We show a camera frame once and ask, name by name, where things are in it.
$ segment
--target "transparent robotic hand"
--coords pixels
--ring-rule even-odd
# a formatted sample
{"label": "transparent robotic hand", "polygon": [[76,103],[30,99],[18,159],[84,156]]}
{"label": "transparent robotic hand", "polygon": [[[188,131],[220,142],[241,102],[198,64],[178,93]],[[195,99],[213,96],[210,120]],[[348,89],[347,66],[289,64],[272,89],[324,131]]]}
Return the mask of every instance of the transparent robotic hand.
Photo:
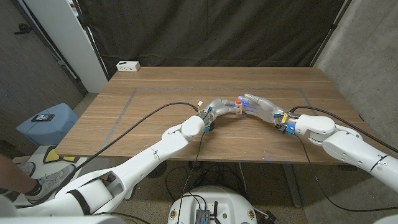
{"label": "transparent robotic hand", "polygon": [[242,100],[246,114],[257,116],[268,123],[276,124],[278,119],[274,118],[274,114],[283,113],[283,109],[271,101],[252,94],[246,93],[244,96],[239,96],[239,99]]}
{"label": "transparent robotic hand", "polygon": [[227,113],[239,112],[239,109],[235,108],[235,102],[231,100],[215,99],[205,109],[200,110],[199,117],[201,117],[206,127],[208,127],[218,116]]}

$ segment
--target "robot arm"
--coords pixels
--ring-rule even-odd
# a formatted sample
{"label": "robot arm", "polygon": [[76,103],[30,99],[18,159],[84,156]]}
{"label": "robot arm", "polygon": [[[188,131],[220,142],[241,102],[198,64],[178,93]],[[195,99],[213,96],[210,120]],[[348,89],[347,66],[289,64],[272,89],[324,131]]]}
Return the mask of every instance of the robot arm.
{"label": "robot arm", "polygon": [[325,116],[285,113],[258,96],[245,94],[240,98],[247,114],[274,123],[283,133],[303,136],[309,131],[310,142],[322,146],[331,157],[365,170],[398,193],[398,160],[364,142],[357,131]]}
{"label": "robot arm", "polygon": [[398,160],[364,142],[355,130],[324,116],[303,114],[289,122],[295,122],[298,134],[310,131],[309,140],[331,157],[365,170],[398,193]]}
{"label": "robot arm", "polygon": [[18,209],[21,216],[67,216],[112,212],[134,186],[161,162],[184,149],[193,137],[208,129],[217,116],[236,112],[233,102],[216,99],[210,106],[184,123],[171,127],[162,140],[125,163],[85,174],[62,188],[53,200],[29,208]]}

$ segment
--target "table surface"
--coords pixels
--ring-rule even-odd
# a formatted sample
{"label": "table surface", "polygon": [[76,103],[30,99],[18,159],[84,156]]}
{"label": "table surface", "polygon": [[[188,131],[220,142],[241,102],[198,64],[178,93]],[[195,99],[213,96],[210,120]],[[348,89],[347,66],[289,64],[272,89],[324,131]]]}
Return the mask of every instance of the table surface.
{"label": "table surface", "polygon": [[[203,105],[207,105],[215,98],[235,100],[245,93],[266,98],[285,110],[294,106],[321,108],[375,134],[318,68],[141,67],[138,72],[116,72],[56,152],[61,156],[92,156],[164,104],[183,101],[196,105],[202,100]],[[297,110],[296,113],[314,112]],[[169,127],[194,114],[194,110],[186,105],[166,107],[101,156],[132,157],[160,141]],[[307,137],[302,138],[314,164],[341,164],[322,147],[313,145]],[[388,152],[366,136],[364,140]],[[194,160],[199,142],[200,136],[171,159]],[[295,136],[282,134],[272,124],[247,114],[217,118],[215,129],[203,137],[198,160],[308,163]]]}

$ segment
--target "black curtain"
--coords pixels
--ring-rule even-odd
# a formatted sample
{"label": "black curtain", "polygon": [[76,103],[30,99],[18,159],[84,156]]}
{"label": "black curtain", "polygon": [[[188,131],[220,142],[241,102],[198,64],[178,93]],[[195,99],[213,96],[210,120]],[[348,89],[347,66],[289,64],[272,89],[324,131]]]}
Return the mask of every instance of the black curtain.
{"label": "black curtain", "polygon": [[344,0],[79,0],[109,75],[142,66],[307,67]]}

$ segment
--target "blue bin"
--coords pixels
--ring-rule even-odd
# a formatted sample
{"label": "blue bin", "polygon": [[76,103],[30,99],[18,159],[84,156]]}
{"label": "blue bin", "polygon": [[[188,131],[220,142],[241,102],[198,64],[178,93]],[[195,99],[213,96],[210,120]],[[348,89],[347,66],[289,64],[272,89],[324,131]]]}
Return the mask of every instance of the blue bin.
{"label": "blue bin", "polygon": [[75,125],[78,116],[65,103],[60,103],[38,114],[54,114],[51,121],[36,121],[29,118],[16,129],[31,140],[36,146],[60,144],[69,130]]}

